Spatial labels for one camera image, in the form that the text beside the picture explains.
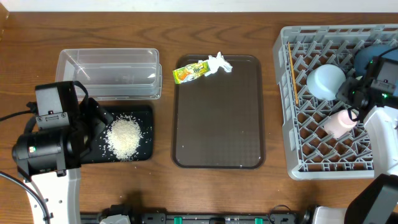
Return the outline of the dark blue plate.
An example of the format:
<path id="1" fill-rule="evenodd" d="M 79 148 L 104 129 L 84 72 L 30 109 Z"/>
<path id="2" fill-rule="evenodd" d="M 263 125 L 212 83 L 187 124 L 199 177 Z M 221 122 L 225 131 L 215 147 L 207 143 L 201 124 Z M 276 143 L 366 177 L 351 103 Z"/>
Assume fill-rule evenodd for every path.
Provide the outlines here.
<path id="1" fill-rule="evenodd" d="M 354 58 L 355 77 L 358 80 L 365 77 L 371 60 L 384 52 L 386 54 L 382 56 L 383 58 L 397 60 L 397 49 L 393 50 L 393 47 L 389 45 L 372 45 L 360 50 Z"/>

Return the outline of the green yellow snack wrapper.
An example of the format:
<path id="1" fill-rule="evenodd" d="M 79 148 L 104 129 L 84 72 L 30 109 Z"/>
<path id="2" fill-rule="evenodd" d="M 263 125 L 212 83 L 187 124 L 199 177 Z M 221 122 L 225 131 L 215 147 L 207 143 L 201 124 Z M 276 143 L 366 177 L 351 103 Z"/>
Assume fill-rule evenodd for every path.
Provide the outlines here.
<path id="1" fill-rule="evenodd" d="M 173 76 L 175 83 L 179 85 L 197 79 L 209 71 L 210 68 L 208 62 L 202 61 L 197 63 L 191 63 L 174 70 Z"/>

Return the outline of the light blue bowl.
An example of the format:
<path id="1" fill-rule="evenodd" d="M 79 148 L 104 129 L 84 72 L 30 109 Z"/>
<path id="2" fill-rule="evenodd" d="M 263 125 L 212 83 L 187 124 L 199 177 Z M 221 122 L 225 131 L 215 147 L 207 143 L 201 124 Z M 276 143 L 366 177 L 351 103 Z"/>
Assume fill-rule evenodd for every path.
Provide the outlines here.
<path id="1" fill-rule="evenodd" d="M 340 86 L 346 81 L 343 71 L 335 65 L 322 65 L 307 77 L 309 92 L 320 100 L 335 100 Z"/>

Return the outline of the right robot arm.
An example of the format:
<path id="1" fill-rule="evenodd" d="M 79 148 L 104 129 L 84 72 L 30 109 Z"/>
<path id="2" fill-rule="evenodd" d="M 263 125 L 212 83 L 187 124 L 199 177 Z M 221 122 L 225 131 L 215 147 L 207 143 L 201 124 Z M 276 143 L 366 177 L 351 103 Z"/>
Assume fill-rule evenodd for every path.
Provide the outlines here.
<path id="1" fill-rule="evenodd" d="M 397 85 L 348 78 L 336 97 L 359 112 L 368 132 L 375 179 L 348 208 L 317 207 L 311 223 L 397 223 Z"/>

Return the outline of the pile of rice grains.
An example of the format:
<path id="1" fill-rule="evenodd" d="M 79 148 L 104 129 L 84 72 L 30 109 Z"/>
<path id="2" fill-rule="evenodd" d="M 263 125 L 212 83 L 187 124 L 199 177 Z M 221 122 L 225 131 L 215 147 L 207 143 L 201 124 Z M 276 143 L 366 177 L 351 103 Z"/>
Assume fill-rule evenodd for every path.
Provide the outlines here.
<path id="1" fill-rule="evenodd" d="M 110 124 L 103 137 L 103 155 L 109 152 L 120 161 L 131 161 L 138 155 L 140 140 L 143 138 L 138 120 L 133 115 L 122 113 Z"/>

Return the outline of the white tissue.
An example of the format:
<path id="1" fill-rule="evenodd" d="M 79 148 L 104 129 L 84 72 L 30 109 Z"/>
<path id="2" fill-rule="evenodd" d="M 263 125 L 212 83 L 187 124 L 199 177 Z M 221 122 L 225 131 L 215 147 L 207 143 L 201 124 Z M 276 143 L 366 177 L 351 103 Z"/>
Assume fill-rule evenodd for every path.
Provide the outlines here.
<path id="1" fill-rule="evenodd" d="M 215 74 L 219 68 L 222 68 L 226 73 L 231 73 L 233 66 L 227 62 L 221 52 L 218 52 L 215 57 L 212 55 L 208 56 L 207 60 L 200 60 L 200 62 L 206 62 L 208 64 L 208 71 L 204 73 L 204 76 Z"/>

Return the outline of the wooden chopstick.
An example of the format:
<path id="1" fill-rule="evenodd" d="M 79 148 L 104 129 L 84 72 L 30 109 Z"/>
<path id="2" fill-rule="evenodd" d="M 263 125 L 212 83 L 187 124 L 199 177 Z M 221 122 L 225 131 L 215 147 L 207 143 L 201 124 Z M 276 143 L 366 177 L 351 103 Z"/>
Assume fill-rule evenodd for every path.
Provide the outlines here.
<path id="1" fill-rule="evenodd" d="M 289 65 L 290 65 L 290 72 L 292 76 L 292 84 L 293 84 L 293 89 L 294 89 L 294 98 L 295 98 L 295 105 L 299 105 L 299 98 L 297 94 L 297 86 L 296 86 L 296 80 L 295 80 L 295 70 L 294 70 L 294 64 L 293 64 L 293 57 L 292 57 L 292 50 L 290 47 L 290 42 L 288 44 L 288 52 L 289 52 Z"/>

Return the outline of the pink cup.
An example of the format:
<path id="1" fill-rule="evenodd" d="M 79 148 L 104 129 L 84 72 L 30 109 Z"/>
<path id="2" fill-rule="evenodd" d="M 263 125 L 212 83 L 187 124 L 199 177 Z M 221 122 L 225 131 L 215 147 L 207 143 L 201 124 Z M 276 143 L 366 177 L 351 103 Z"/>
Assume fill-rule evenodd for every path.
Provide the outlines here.
<path id="1" fill-rule="evenodd" d="M 334 138 L 338 139 L 357 125 L 357 122 L 352 120 L 356 118 L 356 113 L 348 110 L 341 110 L 329 117 L 323 125 L 323 129 L 327 134 L 331 134 Z"/>

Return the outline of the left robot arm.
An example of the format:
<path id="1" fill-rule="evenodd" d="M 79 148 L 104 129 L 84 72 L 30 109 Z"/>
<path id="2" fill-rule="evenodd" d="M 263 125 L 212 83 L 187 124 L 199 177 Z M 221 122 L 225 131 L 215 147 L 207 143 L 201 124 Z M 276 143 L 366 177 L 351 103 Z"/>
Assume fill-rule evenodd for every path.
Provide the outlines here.
<path id="1" fill-rule="evenodd" d="M 81 223 L 81 158 L 113 116 L 93 98 L 38 99 L 36 105 L 35 121 L 12 149 L 34 223 Z"/>

